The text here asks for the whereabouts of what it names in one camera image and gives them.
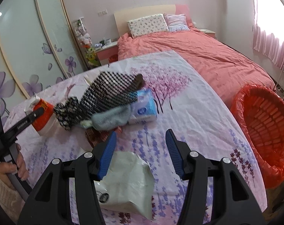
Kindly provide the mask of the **person's left hand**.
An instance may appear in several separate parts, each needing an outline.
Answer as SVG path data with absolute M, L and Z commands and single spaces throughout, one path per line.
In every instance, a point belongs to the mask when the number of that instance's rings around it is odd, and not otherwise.
M 8 174 L 18 174 L 18 177 L 25 181 L 28 179 L 29 172 L 26 168 L 26 163 L 24 161 L 23 155 L 21 153 L 21 146 L 17 144 L 16 146 L 18 150 L 18 156 L 16 160 L 16 165 L 12 163 L 0 163 L 0 180 L 10 189 L 15 190 L 14 186 L 12 185 L 11 181 L 8 178 Z

